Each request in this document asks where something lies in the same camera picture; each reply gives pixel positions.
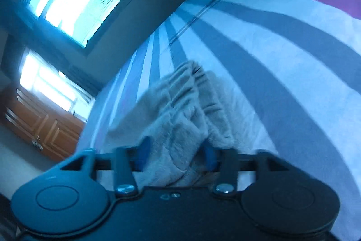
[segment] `metal screw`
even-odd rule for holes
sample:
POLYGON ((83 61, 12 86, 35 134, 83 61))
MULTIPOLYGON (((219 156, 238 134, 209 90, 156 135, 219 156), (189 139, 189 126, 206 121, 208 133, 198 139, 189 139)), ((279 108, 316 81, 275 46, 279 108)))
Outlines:
POLYGON ((135 187, 131 184, 123 184, 123 185, 118 186, 118 188, 117 188, 117 191, 120 194, 125 194, 125 195, 134 192, 134 190, 135 190, 135 187))
POLYGON ((227 194, 227 193, 231 193, 234 191, 234 187, 233 185, 231 184, 227 184, 227 183, 222 183, 222 184, 219 184, 217 185, 217 187, 215 188, 215 190, 219 193, 224 193, 224 194, 227 194))

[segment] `floor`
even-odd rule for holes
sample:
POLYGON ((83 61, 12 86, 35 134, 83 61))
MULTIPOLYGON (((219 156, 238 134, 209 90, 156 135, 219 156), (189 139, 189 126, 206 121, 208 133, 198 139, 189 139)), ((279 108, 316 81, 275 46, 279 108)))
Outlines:
POLYGON ((0 125, 0 193, 11 199, 15 191, 55 163, 0 125))
POLYGON ((10 201, 0 194, 0 241, 15 239, 17 224, 10 209, 10 201))

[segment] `wooden cabinet door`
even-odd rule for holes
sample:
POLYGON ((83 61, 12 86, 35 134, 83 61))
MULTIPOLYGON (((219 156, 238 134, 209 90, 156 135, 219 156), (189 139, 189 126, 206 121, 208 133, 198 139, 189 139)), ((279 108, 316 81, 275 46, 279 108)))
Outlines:
POLYGON ((5 90, 3 123, 25 142, 36 140, 49 120, 49 114, 18 88, 5 90))
POLYGON ((3 122, 27 143, 55 161, 75 152, 85 123, 46 96, 33 95, 21 86, 2 94, 3 122))

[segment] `white and gray striped blanket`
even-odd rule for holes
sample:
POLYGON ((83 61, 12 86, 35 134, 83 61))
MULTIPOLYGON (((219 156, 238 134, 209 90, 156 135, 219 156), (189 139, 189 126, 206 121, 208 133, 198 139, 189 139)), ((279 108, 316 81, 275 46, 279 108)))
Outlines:
POLYGON ((78 150, 144 91, 195 60, 224 82, 252 149, 266 149, 339 195, 333 233, 361 237, 361 1, 187 0, 102 91, 78 150))

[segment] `gray towel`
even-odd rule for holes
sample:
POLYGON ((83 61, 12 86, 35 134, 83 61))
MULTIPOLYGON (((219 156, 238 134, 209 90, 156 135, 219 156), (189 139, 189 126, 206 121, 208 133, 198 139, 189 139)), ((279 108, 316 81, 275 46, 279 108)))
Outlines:
MULTIPOLYGON (((145 170, 134 173, 140 189, 189 186, 198 181, 204 167, 194 157, 205 139, 215 147, 234 147, 209 73, 189 61, 150 86, 136 106, 111 126, 102 152, 137 146, 145 136, 152 138, 152 149, 145 170)), ((100 182, 113 189, 110 173, 102 173, 100 182)))

